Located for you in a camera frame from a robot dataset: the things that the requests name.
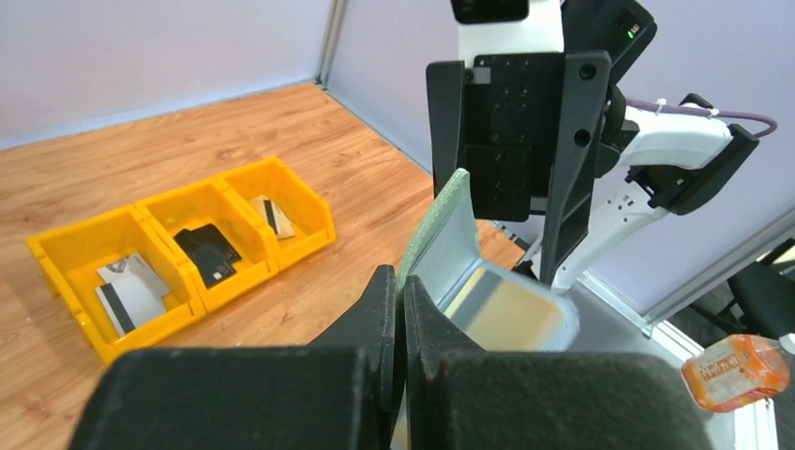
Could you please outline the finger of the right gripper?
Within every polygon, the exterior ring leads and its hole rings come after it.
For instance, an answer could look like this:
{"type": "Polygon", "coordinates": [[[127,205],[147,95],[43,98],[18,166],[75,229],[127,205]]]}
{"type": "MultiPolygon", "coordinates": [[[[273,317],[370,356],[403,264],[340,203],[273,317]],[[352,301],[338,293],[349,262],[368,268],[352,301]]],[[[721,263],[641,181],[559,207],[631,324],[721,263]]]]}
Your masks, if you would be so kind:
{"type": "Polygon", "coordinates": [[[588,233],[596,155],[611,58],[605,51],[564,57],[557,146],[551,169],[539,279],[551,286],[588,233]]]}
{"type": "Polygon", "coordinates": [[[463,61],[434,62],[426,68],[435,197],[440,195],[456,169],[466,164],[462,126],[465,84],[463,61]]]}

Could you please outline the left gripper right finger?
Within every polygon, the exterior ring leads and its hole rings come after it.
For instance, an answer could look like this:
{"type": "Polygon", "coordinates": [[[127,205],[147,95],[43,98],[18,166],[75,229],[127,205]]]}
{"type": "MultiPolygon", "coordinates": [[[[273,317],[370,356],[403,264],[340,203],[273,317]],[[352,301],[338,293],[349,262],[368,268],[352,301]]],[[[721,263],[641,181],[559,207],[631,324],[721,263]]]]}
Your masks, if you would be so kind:
{"type": "Polygon", "coordinates": [[[411,449],[709,449],[683,379],[637,352],[489,352],[403,289],[411,449]]]}

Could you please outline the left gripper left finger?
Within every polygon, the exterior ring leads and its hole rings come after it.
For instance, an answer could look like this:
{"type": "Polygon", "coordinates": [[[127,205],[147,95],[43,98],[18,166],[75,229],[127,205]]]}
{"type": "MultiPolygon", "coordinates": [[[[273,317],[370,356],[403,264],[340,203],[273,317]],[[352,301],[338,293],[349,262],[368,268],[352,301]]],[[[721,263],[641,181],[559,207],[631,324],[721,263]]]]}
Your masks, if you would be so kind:
{"type": "Polygon", "coordinates": [[[302,346],[155,348],[113,362],[72,449],[386,449],[398,415],[397,279],[302,346]]]}

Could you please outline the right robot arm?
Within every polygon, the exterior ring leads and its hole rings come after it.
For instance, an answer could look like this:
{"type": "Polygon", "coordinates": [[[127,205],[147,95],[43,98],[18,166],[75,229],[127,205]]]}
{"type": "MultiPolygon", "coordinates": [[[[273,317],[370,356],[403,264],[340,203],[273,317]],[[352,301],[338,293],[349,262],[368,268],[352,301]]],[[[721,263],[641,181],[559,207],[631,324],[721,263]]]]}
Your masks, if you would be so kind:
{"type": "Polygon", "coordinates": [[[745,112],[631,99],[652,42],[637,1],[455,1],[458,54],[426,69],[437,193],[458,173],[480,219],[544,218],[525,266],[563,293],[627,237],[710,201],[758,146],[745,112]]]}

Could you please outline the green card holder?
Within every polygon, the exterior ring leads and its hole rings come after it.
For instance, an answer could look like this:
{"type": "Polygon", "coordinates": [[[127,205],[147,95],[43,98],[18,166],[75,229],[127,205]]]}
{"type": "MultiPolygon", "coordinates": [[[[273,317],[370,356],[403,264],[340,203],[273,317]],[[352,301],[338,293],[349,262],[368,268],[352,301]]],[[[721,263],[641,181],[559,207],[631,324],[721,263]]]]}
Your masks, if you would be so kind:
{"type": "Polygon", "coordinates": [[[556,301],[563,312],[561,324],[540,350],[520,352],[564,352],[570,348],[579,331],[577,307],[545,286],[482,256],[473,212],[471,175],[465,169],[456,169],[414,233],[402,257],[398,280],[405,282],[409,276],[420,277],[432,305],[445,315],[454,297],[479,268],[528,286],[556,301]]]}

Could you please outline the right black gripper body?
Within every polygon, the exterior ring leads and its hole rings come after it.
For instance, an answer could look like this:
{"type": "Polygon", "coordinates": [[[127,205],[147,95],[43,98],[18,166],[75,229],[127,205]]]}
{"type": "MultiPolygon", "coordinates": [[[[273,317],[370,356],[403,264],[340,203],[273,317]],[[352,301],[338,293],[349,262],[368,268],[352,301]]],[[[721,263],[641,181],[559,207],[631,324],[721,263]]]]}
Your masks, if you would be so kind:
{"type": "Polygon", "coordinates": [[[563,67],[560,53],[475,58],[464,88],[462,165],[477,218],[522,222],[545,212],[563,67]]]}

